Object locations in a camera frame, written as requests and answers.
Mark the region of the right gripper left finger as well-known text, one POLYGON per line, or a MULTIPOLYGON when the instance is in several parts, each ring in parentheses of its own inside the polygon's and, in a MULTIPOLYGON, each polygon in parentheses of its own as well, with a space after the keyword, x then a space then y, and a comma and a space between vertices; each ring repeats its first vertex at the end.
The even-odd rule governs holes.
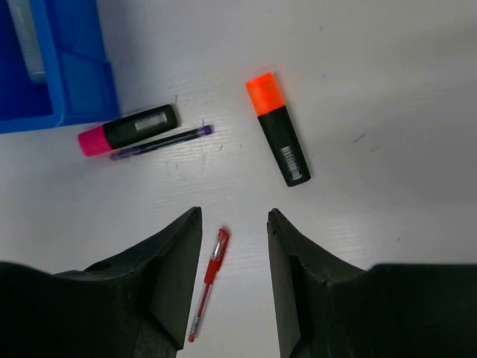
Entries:
POLYGON ((184 346, 202 241, 193 207, 83 271, 1 264, 3 357, 175 357, 184 346))

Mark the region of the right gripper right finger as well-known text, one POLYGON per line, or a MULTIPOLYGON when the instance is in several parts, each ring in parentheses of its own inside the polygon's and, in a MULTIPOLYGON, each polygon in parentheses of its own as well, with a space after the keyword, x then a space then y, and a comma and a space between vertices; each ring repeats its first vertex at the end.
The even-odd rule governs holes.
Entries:
POLYGON ((474 357, 476 266, 355 267, 268 214, 282 357, 474 357))

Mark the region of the purple gel pen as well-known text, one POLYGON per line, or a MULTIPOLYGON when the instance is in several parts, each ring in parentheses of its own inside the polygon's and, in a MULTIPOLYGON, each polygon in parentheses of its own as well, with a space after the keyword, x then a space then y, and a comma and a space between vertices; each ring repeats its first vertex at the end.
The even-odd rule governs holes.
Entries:
POLYGON ((146 154, 152 151, 156 151, 161 148, 177 145, 183 142, 190 142, 195 139, 199 139, 204 136, 209 136, 214 133, 213 125, 204 125, 199 128, 195 128, 189 131, 185 131, 173 136, 168 136, 162 139, 157 139, 151 142, 147 142, 141 145, 133 146, 130 148, 121 149, 110 155, 112 161, 122 160, 129 157, 135 157, 142 154, 146 154))

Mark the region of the black pink highlighter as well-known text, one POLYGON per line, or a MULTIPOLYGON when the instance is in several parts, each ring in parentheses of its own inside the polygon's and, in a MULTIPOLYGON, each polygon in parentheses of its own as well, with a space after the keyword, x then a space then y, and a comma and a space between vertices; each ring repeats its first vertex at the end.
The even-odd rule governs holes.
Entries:
POLYGON ((179 121, 171 104, 107 122, 78 135, 87 157, 104 154, 177 128, 179 121))

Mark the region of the black orange highlighter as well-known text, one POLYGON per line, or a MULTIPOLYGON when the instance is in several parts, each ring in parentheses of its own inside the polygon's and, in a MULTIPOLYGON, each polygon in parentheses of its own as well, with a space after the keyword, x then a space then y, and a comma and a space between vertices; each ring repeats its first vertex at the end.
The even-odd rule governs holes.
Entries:
POLYGON ((312 176, 274 74, 260 75, 245 86, 286 185, 309 181, 312 176))

